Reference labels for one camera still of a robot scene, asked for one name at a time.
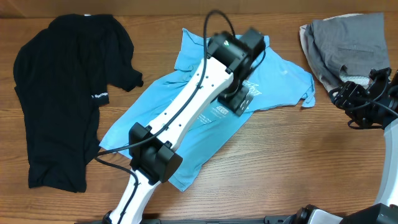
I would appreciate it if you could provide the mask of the light blue t-shirt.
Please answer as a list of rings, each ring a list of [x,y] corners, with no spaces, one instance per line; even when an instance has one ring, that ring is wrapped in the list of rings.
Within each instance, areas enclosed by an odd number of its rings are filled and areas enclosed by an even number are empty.
[[[135,123],[145,126],[160,115],[191,79],[202,57],[202,37],[183,29],[182,45],[174,72],[154,81],[110,127],[100,146],[105,150],[126,146],[130,128]],[[266,47],[265,53],[260,54],[255,63],[258,67],[243,83],[254,97],[245,112],[236,116],[221,103],[214,101],[185,135],[177,150],[183,161],[169,180],[179,191],[188,189],[203,164],[256,110],[295,106],[298,102],[306,108],[314,106],[315,87],[310,73],[282,59],[270,47]]]

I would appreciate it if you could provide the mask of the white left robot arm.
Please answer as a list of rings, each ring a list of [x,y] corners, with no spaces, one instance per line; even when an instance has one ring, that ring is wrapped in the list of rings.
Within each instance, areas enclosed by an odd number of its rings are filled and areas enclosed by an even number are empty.
[[[183,159],[177,154],[189,128],[214,100],[241,116],[253,99],[245,79],[265,54],[263,35],[250,28],[240,38],[224,31],[205,41],[204,58],[171,104],[147,126],[136,123],[125,148],[132,159],[129,182],[118,206],[103,223],[140,223],[155,188],[167,182]]]

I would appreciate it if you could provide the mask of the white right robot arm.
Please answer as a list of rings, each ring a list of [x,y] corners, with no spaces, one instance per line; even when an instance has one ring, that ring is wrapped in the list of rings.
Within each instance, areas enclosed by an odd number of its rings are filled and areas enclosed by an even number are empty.
[[[345,217],[307,205],[287,217],[284,223],[397,224],[397,77],[390,80],[390,74],[389,67],[372,69],[367,88],[344,82],[329,92],[331,102],[350,118],[350,128],[384,131],[384,168],[374,205]]]

